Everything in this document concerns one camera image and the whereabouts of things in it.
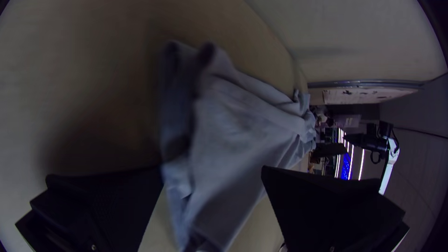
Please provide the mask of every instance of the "towel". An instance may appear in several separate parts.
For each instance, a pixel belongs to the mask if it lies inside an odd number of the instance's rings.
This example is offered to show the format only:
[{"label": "towel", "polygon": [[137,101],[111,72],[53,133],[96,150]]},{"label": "towel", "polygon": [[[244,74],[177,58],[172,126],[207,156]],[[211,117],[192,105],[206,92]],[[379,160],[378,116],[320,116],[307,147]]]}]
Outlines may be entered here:
[{"label": "towel", "polygon": [[266,195],[261,168],[315,148],[309,94],[291,99],[225,51],[168,42],[160,67],[161,167],[180,251],[227,251]]}]

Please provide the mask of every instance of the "white wall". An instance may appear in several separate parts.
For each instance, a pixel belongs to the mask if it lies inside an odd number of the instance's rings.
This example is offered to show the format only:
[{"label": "white wall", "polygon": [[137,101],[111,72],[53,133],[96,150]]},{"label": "white wall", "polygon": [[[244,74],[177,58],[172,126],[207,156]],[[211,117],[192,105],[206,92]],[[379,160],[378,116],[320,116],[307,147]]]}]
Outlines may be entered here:
[{"label": "white wall", "polygon": [[[448,76],[413,95],[380,105],[382,120],[395,126],[448,135]],[[400,156],[385,196],[406,211],[410,231],[398,251],[419,251],[437,218],[448,188],[448,140],[395,130]]]},{"label": "white wall", "polygon": [[417,0],[246,0],[309,82],[429,80],[447,67]]}]

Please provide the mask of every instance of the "blue light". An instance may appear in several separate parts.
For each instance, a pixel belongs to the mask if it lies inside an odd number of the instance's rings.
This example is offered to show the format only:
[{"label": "blue light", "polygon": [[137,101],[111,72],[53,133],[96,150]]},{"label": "blue light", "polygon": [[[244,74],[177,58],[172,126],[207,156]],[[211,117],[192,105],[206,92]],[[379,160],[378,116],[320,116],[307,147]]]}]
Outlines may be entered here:
[{"label": "blue light", "polygon": [[341,173],[341,179],[343,180],[349,180],[350,160],[351,160],[350,155],[348,153],[344,154],[344,163],[342,165],[342,173]]}]

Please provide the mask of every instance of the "cable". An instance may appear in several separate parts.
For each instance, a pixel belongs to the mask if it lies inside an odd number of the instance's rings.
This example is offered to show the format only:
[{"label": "cable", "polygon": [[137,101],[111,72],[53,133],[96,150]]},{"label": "cable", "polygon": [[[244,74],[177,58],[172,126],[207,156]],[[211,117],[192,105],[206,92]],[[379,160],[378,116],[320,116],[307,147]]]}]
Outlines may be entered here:
[{"label": "cable", "polygon": [[373,160],[373,151],[372,151],[372,152],[370,152],[370,161],[372,161],[373,164],[379,164],[381,162],[381,156],[378,155],[378,161],[375,162]]},{"label": "cable", "polygon": [[395,132],[393,131],[393,129],[392,129],[392,134],[393,134],[393,137],[394,137],[394,141],[395,141],[395,143],[397,144],[397,146],[395,147],[395,149],[393,150],[393,152],[394,153],[397,153],[397,151],[398,151],[398,149],[400,149],[400,142],[398,142],[398,138],[397,138],[397,136],[395,135]]}]

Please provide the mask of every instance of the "ceiling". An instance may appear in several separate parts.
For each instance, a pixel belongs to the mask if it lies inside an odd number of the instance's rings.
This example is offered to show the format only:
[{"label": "ceiling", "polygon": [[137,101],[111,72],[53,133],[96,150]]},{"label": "ceiling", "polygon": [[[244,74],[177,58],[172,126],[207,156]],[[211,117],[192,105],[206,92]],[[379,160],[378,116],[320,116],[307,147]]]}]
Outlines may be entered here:
[{"label": "ceiling", "polygon": [[417,0],[246,0],[285,44],[308,82],[425,81],[447,71]]}]

